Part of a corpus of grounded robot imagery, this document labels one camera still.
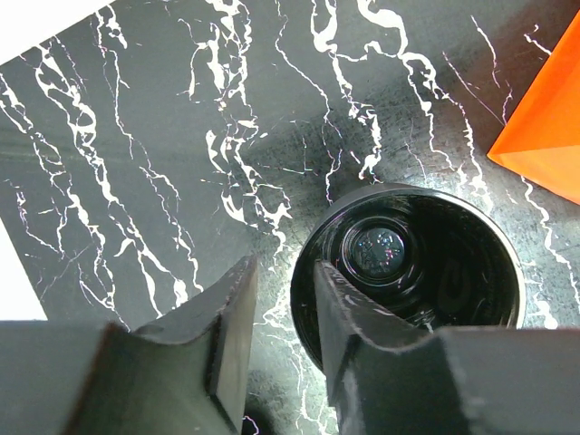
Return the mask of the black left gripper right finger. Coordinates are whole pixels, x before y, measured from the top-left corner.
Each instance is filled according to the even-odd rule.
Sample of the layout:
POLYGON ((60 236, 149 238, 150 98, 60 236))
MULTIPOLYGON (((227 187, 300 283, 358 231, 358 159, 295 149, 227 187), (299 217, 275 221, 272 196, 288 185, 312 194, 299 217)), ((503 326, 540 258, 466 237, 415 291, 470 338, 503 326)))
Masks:
POLYGON ((416 329, 314 267, 327 396, 342 434, 576 434, 579 332, 416 329))

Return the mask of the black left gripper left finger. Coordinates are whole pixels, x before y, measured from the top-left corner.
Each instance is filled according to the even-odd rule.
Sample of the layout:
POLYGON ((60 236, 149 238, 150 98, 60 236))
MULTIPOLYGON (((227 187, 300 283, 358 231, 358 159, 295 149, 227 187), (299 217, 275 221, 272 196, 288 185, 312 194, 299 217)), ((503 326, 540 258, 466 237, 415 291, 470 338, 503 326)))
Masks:
POLYGON ((238 434, 257 261, 129 331, 116 323, 4 321, 4 434, 238 434))

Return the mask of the stack of black cups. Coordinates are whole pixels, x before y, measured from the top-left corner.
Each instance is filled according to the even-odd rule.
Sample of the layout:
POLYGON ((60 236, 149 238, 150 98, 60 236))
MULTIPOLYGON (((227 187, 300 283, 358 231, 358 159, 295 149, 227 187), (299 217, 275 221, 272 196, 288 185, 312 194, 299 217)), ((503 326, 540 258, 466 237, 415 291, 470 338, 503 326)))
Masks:
POLYGON ((524 323, 526 287, 515 248, 467 201, 400 183, 335 201, 304 242, 290 295, 296 333, 321 366, 314 264, 323 260, 377 304, 424 330, 524 323))

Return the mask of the orange paper bag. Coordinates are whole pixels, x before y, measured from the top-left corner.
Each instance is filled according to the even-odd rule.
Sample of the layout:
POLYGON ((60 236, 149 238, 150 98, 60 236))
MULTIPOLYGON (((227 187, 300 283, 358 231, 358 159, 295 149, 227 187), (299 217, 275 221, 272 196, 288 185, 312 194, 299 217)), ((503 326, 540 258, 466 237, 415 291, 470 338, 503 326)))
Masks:
POLYGON ((579 202, 579 16, 488 151, 499 166, 579 202))

